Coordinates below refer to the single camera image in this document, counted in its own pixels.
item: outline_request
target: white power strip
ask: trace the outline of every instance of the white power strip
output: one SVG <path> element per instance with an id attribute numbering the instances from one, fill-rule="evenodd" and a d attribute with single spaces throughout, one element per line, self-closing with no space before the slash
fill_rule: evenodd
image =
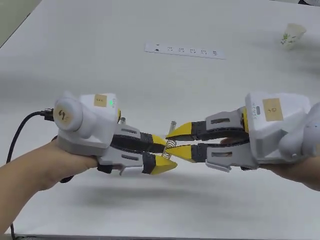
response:
<path id="1" fill-rule="evenodd" d="M 146 43 L 144 51 L 157 54 L 171 54 L 190 57 L 199 57 L 207 59 L 226 59 L 222 51 L 206 48 L 193 48 L 185 46 L 173 46 L 160 43 Z"/>

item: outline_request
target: cylindrical cap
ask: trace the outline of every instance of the cylindrical cap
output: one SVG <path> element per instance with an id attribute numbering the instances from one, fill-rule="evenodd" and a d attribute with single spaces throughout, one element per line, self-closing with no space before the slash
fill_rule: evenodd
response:
<path id="1" fill-rule="evenodd" d="M 53 119 L 59 129 L 67 132 L 77 131 L 83 121 L 83 107 L 74 99 L 61 98 L 54 106 Z"/>

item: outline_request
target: screw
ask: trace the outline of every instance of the screw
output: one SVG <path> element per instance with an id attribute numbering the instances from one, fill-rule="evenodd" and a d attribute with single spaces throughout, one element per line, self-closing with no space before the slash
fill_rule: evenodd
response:
<path id="1" fill-rule="evenodd" d="M 176 125 L 177 125 L 177 122 L 176 122 L 176 121 L 171 121 L 169 134 L 170 134 L 173 130 L 175 130 Z"/>
<path id="2" fill-rule="evenodd" d="M 126 124 L 126 118 L 125 117 L 121 117 L 120 118 L 120 124 Z"/>

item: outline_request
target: paper label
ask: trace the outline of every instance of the paper label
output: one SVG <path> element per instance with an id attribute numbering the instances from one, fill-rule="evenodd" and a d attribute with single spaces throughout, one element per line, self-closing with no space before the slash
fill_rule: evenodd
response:
<path id="1" fill-rule="evenodd" d="M 107 107 L 107 96 L 101 95 L 101 94 L 94 95 L 93 105 L 96 107 L 106 108 Z"/>
<path id="2" fill-rule="evenodd" d="M 55 121 L 59 121 L 65 126 L 68 126 L 72 119 L 73 115 L 70 114 L 64 107 L 57 105 L 53 110 L 53 117 Z"/>
<path id="3" fill-rule="evenodd" d="M 263 99 L 262 103 L 264 108 L 265 120 L 267 122 L 284 120 L 279 98 Z"/>

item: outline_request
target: white cup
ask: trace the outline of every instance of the white cup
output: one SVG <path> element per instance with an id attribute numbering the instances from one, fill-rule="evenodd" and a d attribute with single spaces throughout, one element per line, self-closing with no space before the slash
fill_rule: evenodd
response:
<path id="1" fill-rule="evenodd" d="M 282 36 L 281 44 L 287 50 L 292 49 L 306 31 L 307 30 L 304 26 L 295 23 L 289 23 Z"/>

